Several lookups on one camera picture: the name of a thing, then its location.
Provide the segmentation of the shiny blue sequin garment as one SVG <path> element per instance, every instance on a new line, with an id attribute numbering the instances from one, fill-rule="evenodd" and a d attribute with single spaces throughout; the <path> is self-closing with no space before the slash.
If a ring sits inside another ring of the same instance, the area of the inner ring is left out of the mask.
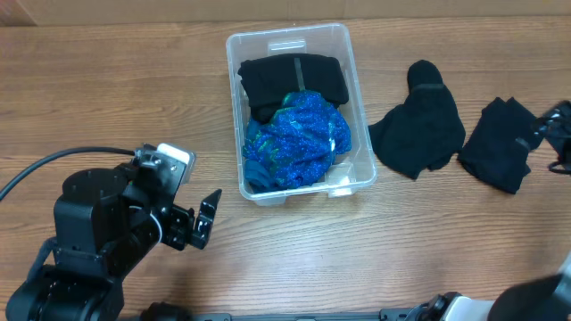
<path id="1" fill-rule="evenodd" d="M 258 161 L 280 191 L 318 182 L 337 156 L 352 149 L 352 137 L 332 103 L 318 92 L 301 91 L 288 94 L 282 108 L 244 146 L 244 158 Z"/>

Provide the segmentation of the black taped garment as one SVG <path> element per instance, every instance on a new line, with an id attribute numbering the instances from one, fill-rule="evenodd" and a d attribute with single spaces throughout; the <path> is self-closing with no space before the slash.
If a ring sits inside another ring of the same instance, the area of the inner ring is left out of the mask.
<path id="1" fill-rule="evenodd" d="M 246 92 L 251 117 L 261 124 L 282 108 L 284 98 L 302 90 L 318 92 L 336 108 L 349 101 L 340 62 L 311 53 L 284 53 L 241 63 L 237 74 Z"/>

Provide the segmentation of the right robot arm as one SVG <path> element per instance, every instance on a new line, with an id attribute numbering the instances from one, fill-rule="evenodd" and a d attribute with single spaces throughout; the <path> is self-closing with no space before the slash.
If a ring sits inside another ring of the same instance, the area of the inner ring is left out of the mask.
<path id="1" fill-rule="evenodd" d="M 570 102 L 562 101 L 534 123 L 558 153 L 552 173 L 570 174 Z M 457 292 L 437 294 L 408 312 L 408 321 L 559 321 L 570 318 L 570 258 L 558 272 L 508 288 L 496 300 L 475 300 Z"/>

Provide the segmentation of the black sock garment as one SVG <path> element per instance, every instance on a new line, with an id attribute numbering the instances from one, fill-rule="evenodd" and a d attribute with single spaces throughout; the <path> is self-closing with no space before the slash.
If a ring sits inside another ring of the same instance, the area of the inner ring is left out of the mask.
<path id="1" fill-rule="evenodd" d="M 464 144 L 466 130 L 451 91 L 429 61 L 413 63 L 407 73 L 409 94 L 368 127 L 374 154 L 405 177 L 446 166 Z"/>

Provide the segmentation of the small black garment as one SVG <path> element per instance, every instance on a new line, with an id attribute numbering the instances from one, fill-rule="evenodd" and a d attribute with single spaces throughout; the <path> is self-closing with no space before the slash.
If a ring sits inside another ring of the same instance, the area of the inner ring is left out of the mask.
<path id="1" fill-rule="evenodd" d="M 531 170 L 529 152 L 542 137 L 532 125 L 536 117 L 515 98 L 494 99 L 482 109 L 482 116 L 458 160 L 472 176 L 505 193 L 515 194 Z"/>

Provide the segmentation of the blue denim jeans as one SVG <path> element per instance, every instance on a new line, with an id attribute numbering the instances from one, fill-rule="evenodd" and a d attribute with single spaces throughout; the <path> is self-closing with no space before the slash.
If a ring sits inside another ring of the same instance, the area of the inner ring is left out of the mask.
<path id="1" fill-rule="evenodd" d="M 259 132 L 261 123 L 250 118 L 244 144 L 247 145 L 252 141 Z M 245 146 L 243 148 L 243 156 L 246 156 Z M 246 159 L 244 164 L 244 179 L 249 183 L 255 193 L 270 193 L 278 190 L 277 184 L 270 173 L 256 160 Z"/>

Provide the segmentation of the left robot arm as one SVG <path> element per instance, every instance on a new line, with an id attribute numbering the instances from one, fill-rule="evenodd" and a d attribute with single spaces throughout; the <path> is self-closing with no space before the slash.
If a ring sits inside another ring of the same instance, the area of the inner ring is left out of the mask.
<path id="1" fill-rule="evenodd" d="M 176 205 L 185 171 L 185 163 L 149 152 L 69 176 L 54 204 L 55 235 L 8 300 L 7 319 L 115 320 L 126 276 L 152 248 L 203 249 L 222 192 L 199 210 Z"/>

